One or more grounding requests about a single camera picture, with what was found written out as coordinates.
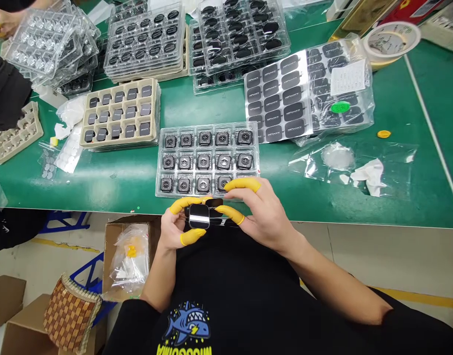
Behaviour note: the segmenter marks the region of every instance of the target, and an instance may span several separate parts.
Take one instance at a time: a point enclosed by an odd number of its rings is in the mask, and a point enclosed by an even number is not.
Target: shark graphic
[[[185,307],[178,309],[177,313],[180,314],[175,320],[169,317],[169,327],[164,335],[164,339],[176,330],[178,336],[175,339],[175,346],[182,344],[187,337],[208,339],[210,337],[210,329],[205,318],[205,311],[198,307],[189,309],[189,302]]]

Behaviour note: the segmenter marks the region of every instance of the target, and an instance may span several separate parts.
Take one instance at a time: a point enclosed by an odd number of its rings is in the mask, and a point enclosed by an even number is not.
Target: white label
[[[342,68],[333,68],[331,71],[331,96],[346,94],[351,91],[360,91],[366,88],[364,74],[366,60],[352,63]]]

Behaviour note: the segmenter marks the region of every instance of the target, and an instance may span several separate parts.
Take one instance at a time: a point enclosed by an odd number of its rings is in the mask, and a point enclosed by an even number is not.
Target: floor
[[[38,235],[30,242],[2,250],[0,275],[27,280],[27,305],[41,293],[51,293],[61,273],[76,271],[102,252],[105,224],[121,216],[92,213],[88,230]],[[365,284],[394,292],[408,306],[453,327],[453,230],[294,224],[315,248]],[[109,330],[118,309],[110,314]]]

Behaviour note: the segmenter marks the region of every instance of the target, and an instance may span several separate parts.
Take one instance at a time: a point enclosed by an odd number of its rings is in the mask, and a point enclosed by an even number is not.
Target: worker's hand
[[[241,199],[251,209],[252,216],[243,216],[229,206],[217,211],[230,217],[246,234],[258,243],[283,254],[297,237],[303,236],[290,223],[271,184],[261,177],[245,177],[230,181],[224,187],[225,199]]]
[[[8,38],[16,33],[26,11],[6,12],[0,10],[0,38]]]
[[[203,199],[197,197],[184,197],[175,201],[161,218],[161,238],[159,244],[167,249],[179,249],[195,243],[207,231],[205,229],[191,229],[183,232],[185,228],[184,208],[192,204],[205,203],[210,196]]]

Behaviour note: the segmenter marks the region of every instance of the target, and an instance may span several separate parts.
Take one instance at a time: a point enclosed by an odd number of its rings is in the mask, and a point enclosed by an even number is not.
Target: green workbench
[[[290,31],[292,52],[326,42],[339,24],[334,21],[300,28],[308,19],[294,21]],[[419,145],[409,201],[370,197],[357,188],[291,174],[287,164],[298,147],[289,141],[260,145],[261,176],[270,180],[291,220],[453,228],[453,190],[449,183],[449,177],[453,177],[453,53],[422,41],[408,58],[375,73],[373,80],[375,124],[355,135],[377,141],[376,133],[385,129],[392,132],[390,141]],[[95,81],[93,90],[110,86],[112,82],[102,77]],[[245,120],[242,86],[202,96],[193,95],[191,77],[160,86],[161,128]],[[433,129],[427,123],[416,86]],[[44,129],[41,140],[49,141],[58,122],[55,109],[38,97],[33,100],[39,102]],[[55,179],[49,181],[41,177],[37,161],[42,151],[34,143],[0,166],[0,184],[8,207],[162,214],[173,200],[154,195],[157,152],[158,147],[85,151],[74,174],[59,169]],[[242,203],[232,205],[247,212]]]

